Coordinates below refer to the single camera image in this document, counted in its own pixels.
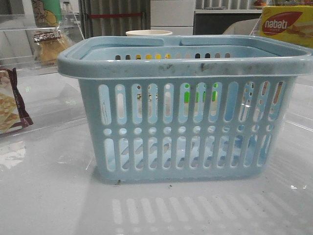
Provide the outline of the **packaged bread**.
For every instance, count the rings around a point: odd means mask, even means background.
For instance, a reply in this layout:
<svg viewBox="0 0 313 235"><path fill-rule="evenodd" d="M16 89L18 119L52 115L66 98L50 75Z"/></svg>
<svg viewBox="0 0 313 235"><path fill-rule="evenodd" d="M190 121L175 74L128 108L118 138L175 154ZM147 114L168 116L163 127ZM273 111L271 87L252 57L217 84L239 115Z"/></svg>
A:
<svg viewBox="0 0 313 235"><path fill-rule="evenodd" d="M33 40L35 60L45 66L55 65L58 55L72 45L71 39L60 30L36 31Z"/></svg>

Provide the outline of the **light blue plastic basket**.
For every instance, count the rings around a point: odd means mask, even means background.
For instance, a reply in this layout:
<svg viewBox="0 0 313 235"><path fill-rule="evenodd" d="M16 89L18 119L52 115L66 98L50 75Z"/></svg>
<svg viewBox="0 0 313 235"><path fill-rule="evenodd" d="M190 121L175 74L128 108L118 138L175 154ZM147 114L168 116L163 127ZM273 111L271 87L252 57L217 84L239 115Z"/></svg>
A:
<svg viewBox="0 0 313 235"><path fill-rule="evenodd" d="M79 82L105 181L237 179L266 167L313 51L246 35L100 36L62 51L57 64ZM206 98L197 103L200 83Z"/></svg>

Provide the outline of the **yellow popcorn paper cup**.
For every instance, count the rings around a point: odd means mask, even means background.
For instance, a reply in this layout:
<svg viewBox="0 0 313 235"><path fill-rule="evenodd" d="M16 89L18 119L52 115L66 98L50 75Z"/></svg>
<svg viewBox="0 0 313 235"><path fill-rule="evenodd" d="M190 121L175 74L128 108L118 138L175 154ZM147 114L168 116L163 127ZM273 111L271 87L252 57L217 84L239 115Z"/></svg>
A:
<svg viewBox="0 0 313 235"><path fill-rule="evenodd" d="M154 29L146 29L146 30L131 30L126 32L126 36L169 36L172 35L172 31L167 31L167 30L154 30ZM142 57L141 55L136 55L135 56L136 60L141 60ZM145 55L145 59L152 59L152 55ZM161 55L157 54L156 59L161 59Z"/></svg>

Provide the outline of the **red barrier belt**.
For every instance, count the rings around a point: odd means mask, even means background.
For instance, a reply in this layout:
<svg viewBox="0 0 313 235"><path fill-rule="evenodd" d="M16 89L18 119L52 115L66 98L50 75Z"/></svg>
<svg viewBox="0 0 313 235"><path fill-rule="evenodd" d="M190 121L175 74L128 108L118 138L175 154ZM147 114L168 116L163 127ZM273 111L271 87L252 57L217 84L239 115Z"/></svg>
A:
<svg viewBox="0 0 313 235"><path fill-rule="evenodd" d="M121 14L88 14L91 19L105 19L105 18L128 18L128 17L140 17L142 12L138 13L121 13Z"/></svg>

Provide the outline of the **maroon cracker bag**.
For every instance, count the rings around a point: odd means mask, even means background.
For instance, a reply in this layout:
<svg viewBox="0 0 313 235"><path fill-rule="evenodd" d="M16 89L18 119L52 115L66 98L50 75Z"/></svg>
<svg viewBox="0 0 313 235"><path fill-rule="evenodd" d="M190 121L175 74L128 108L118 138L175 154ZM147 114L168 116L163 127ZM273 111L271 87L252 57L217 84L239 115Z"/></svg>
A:
<svg viewBox="0 0 313 235"><path fill-rule="evenodd" d="M16 69L0 70L0 134L16 132L33 124L18 90Z"/></svg>

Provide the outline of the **clear acrylic display shelf left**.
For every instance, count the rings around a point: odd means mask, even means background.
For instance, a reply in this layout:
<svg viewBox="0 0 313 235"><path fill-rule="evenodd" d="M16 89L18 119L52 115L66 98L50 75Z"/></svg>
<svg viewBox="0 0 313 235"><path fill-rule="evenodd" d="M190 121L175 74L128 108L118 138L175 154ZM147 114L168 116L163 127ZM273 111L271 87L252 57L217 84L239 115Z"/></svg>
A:
<svg viewBox="0 0 313 235"><path fill-rule="evenodd" d="M1 15L0 67L16 69L18 90L33 124L2 135L0 146L8 145L9 137L45 129L85 117L78 82L58 73L55 65L42 65L35 60L36 31L60 30L72 45L83 40L79 22L74 13L65 13L57 27L38 27L34 15Z"/></svg>

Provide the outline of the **green cartoon snack bag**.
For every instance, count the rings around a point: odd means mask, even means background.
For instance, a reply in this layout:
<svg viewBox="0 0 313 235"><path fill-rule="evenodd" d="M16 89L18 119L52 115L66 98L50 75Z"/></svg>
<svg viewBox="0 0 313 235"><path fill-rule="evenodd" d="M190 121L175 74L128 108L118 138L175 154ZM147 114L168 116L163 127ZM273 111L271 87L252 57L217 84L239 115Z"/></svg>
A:
<svg viewBox="0 0 313 235"><path fill-rule="evenodd" d="M59 0L32 0L35 24L38 27L57 27L62 20Z"/></svg>

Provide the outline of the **plate with fruit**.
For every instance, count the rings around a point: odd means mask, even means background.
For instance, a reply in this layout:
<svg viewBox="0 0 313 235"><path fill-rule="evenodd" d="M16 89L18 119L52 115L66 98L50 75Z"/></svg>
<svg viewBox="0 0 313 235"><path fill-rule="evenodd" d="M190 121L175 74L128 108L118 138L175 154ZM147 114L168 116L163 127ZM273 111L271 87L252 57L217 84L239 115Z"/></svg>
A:
<svg viewBox="0 0 313 235"><path fill-rule="evenodd" d="M264 7L264 6L267 6L267 3L266 3L264 0L255 0L255 1L253 2L253 6L254 6L255 8L262 8L262 7Z"/></svg>

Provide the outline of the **yellow nabati wafer box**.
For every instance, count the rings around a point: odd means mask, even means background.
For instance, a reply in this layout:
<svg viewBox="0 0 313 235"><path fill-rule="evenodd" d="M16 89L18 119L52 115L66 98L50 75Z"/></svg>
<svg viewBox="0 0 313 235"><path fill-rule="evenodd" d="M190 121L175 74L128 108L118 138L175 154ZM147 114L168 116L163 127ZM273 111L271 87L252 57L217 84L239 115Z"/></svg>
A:
<svg viewBox="0 0 313 235"><path fill-rule="evenodd" d="M312 48L313 8L307 5L265 6L259 35Z"/></svg>

